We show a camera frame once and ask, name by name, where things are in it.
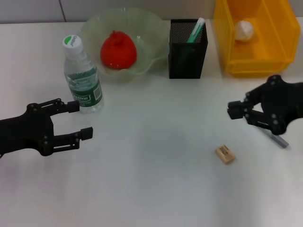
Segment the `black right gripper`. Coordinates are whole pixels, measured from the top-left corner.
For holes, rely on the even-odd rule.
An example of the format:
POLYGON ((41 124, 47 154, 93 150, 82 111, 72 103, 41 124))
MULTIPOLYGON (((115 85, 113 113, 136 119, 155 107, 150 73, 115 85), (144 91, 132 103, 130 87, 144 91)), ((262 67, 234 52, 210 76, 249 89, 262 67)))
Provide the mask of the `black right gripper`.
POLYGON ((229 102, 227 112, 232 120, 244 118, 247 124, 274 135, 284 134, 292 121, 303 117, 303 84, 287 83, 273 75, 264 85, 247 92, 242 102, 229 102), (251 110, 260 102, 263 112, 251 110))

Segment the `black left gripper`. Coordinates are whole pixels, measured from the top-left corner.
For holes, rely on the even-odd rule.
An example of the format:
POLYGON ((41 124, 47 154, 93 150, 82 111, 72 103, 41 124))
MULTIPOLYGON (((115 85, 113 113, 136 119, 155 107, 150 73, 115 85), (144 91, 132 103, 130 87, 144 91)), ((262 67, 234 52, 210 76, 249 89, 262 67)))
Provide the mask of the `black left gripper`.
POLYGON ((93 138, 93 128, 54 136, 51 116, 80 110, 78 101, 54 99, 41 104, 29 104, 17 117, 0 121, 0 155, 30 148, 42 156, 80 148, 80 141, 93 138))

